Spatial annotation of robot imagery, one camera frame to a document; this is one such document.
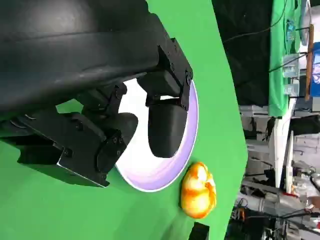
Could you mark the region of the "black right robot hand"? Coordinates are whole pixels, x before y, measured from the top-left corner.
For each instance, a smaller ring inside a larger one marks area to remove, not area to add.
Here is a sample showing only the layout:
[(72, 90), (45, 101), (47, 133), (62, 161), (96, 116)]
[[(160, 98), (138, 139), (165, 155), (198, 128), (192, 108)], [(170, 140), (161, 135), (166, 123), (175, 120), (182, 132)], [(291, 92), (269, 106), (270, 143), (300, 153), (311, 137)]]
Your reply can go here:
[(190, 240), (208, 240), (209, 239), (210, 227), (208, 225), (195, 222), (189, 239)]

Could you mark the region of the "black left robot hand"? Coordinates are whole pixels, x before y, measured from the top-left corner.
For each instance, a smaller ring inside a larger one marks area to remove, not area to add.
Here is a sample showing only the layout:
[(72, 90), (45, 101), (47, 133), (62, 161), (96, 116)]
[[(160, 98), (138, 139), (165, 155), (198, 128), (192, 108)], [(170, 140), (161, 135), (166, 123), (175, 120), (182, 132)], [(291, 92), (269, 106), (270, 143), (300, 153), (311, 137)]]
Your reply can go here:
[(119, 112), (131, 79), (146, 92), (151, 152), (173, 157), (193, 70), (146, 1), (1, 1), (0, 139), (20, 150), (20, 164), (107, 187), (138, 126)]

